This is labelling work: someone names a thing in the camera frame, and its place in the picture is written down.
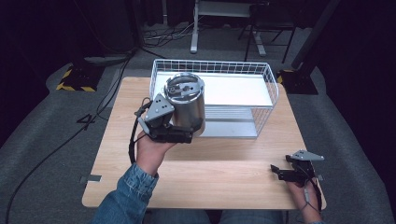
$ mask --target table leg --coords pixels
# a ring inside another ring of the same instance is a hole
[[[256,41],[257,50],[259,51],[260,56],[267,55],[265,52],[264,45],[262,44],[262,38],[260,37],[260,32],[253,32],[254,40]]]
[[[190,53],[196,53],[198,50],[198,9],[199,9],[199,0],[195,0],[194,28],[192,30]]]

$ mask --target wire basket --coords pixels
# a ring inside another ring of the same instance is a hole
[[[205,131],[202,137],[256,138],[278,99],[268,63],[155,60],[150,98],[163,93],[169,77],[181,72],[205,83]]]

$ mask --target person's lap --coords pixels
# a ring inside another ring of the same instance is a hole
[[[223,210],[219,224],[280,224],[282,220],[280,211],[234,209]],[[151,209],[151,223],[210,224],[210,219],[201,209]]]

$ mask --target yellow black caution tape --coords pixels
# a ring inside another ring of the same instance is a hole
[[[282,84],[283,83],[283,78],[282,78],[282,74],[284,73],[294,73],[294,70],[290,70],[290,69],[283,69],[280,70],[276,73],[276,82]]]
[[[97,91],[97,81],[92,82],[92,78],[86,78],[78,74],[78,71],[73,70],[70,66],[64,73],[56,90],[64,91]]]

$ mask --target person's arm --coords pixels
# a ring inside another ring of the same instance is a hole
[[[117,189],[104,198],[92,223],[142,223],[159,178],[157,170],[166,151],[174,145],[155,143],[148,136],[137,141],[136,163],[120,178]]]
[[[305,187],[299,187],[296,183],[286,182],[292,194],[294,203],[303,214],[305,223],[323,224],[320,212],[318,210],[318,199],[314,186],[310,181],[305,184]],[[305,194],[308,194],[309,203],[306,201]]]

